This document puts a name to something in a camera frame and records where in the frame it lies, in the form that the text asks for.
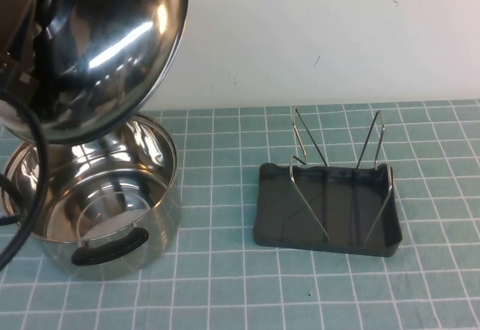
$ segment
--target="black pot handle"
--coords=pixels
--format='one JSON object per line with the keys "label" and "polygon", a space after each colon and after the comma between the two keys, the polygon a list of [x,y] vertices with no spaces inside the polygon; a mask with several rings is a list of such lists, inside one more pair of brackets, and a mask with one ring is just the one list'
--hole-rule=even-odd
{"label": "black pot handle", "polygon": [[123,257],[139,248],[149,239],[149,232],[142,227],[134,227],[124,238],[111,241],[99,247],[82,246],[72,254],[72,264],[90,266],[108,263]]}

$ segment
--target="black cord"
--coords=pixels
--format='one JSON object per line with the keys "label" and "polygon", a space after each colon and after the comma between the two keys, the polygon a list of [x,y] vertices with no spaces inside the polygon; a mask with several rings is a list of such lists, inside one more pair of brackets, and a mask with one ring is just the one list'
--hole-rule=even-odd
{"label": "black cord", "polygon": [[49,163],[47,141],[45,140],[44,133],[37,116],[26,105],[24,105],[22,101],[10,93],[0,91],[0,101],[5,101],[14,107],[19,113],[21,113],[26,123],[30,127],[31,136],[37,145],[38,166],[40,168],[38,171],[37,189],[35,190],[34,199],[30,209],[27,211],[25,221],[21,224],[20,229],[10,240],[5,249],[0,253],[1,271],[14,258],[14,256],[29,238],[30,233],[32,232],[38,219],[38,215],[44,206],[49,181]]}
{"label": "black cord", "polygon": [[[22,204],[22,195],[15,187],[15,185],[7,178],[7,176],[0,173],[0,189],[2,189],[5,193],[8,194],[11,200],[15,202],[15,205],[21,208]],[[11,225],[18,222],[20,216],[18,214],[10,215],[10,216],[2,216],[0,217],[0,227],[4,225]]]}

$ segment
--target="stainless steel lid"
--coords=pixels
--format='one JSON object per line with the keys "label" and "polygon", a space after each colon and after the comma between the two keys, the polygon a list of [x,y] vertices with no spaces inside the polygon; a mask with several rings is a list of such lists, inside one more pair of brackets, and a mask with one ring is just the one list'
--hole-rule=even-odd
{"label": "stainless steel lid", "polygon": [[[0,89],[33,110],[49,143],[75,144],[125,122],[172,63],[188,0],[0,0]],[[25,139],[17,112],[0,123]]]}

